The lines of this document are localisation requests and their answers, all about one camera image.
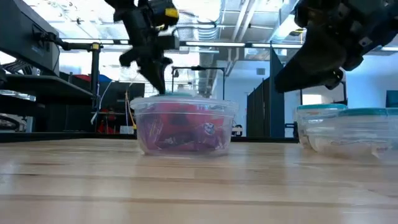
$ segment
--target ceiling light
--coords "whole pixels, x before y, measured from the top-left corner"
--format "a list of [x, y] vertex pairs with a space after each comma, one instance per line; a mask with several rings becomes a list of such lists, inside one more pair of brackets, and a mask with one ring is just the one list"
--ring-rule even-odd
[[65, 42], [77, 44], [92, 44], [98, 42], [101, 44], [114, 44], [113, 40], [95, 40], [95, 39], [62, 39]]
[[271, 44], [252, 44], [252, 48], [269, 48]]
[[244, 47], [244, 43], [232, 43], [232, 42], [186, 42], [187, 46], [199, 46], [199, 47]]
[[272, 44], [273, 48], [278, 49], [300, 49], [302, 46], [301, 44]]
[[398, 51], [398, 47], [382, 47], [382, 51]]

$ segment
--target workbench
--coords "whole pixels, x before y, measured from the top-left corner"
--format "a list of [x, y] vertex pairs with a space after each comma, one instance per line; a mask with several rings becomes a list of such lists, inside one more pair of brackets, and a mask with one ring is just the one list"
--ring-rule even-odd
[[216, 158], [143, 156], [137, 141], [0, 144], [0, 223], [397, 223], [398, 161], [232, 143]]

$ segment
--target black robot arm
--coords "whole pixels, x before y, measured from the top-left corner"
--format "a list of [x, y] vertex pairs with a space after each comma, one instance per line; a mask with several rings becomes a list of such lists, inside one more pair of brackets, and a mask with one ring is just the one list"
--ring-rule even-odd
[[398, 3], [387, 0], [300, 0], [295, 23], [307, 29], [305, 43], [275, 78], [279, 92], [325, 85], [333, 89], [363, 55], [393, 40]]
[[122, 54], [119, 61], [129, 67], [137, 62], [139, 72], [160, 94], [165, 93], [164, 70], [172, 60], [164, 57], [164, 51], [179, 49], [174, 36], [160, 36], [159, 32], [178, 22], [178, 11], [172, 0], [105, 0], [115, 8], [114, 21], [123, 21], [133, 48]]

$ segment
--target stacked plastic containers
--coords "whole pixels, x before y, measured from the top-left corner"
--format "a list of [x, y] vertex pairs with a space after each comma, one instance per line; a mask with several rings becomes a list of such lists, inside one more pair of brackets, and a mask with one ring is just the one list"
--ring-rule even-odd
[[146, 154], [219, 156], [228, 152], [238, 104], [187, 96], [131, 101], [137, 138]]
[[340, 111], [306, 128], [318, 152], [343, 157], [381, 158], [397, 147], [398, 109], [363, 108]]
[[347, 106], [340, 104], [298, 106], [295, 113], [295, 120], [298, 126], [298, 138], [302, 146], [307, 149], [312, 148], [307, 134], [307, 128], [310, 124], [317, 124], [326, 118], [335, 117], [339, 111], [345, 109], [347, 109]]

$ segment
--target fluorescent light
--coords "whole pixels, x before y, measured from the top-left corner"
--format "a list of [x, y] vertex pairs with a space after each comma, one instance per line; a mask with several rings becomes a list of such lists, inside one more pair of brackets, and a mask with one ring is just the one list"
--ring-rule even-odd
[[113, 40], [95, 40], [95, 39], [62, 39], [62, 40], [76, 44], [92, 44], [94, 42], [102, 44], [114, 44]]
[[219, 50], [190, 50], [191, 53], [219, 54]]
[[232, 42], [186, 42], [186, 45], [200, 47], [244, 47], [244, 43]]
[[271, 44], [252, 44], [253, 48], [269, 48]]
[[398, 47], [382, 47], [382, 51], [398, 51]]
[[272, 44], [273, 48], [278, 49], [300, 49], [302, 46], [301, 44]]

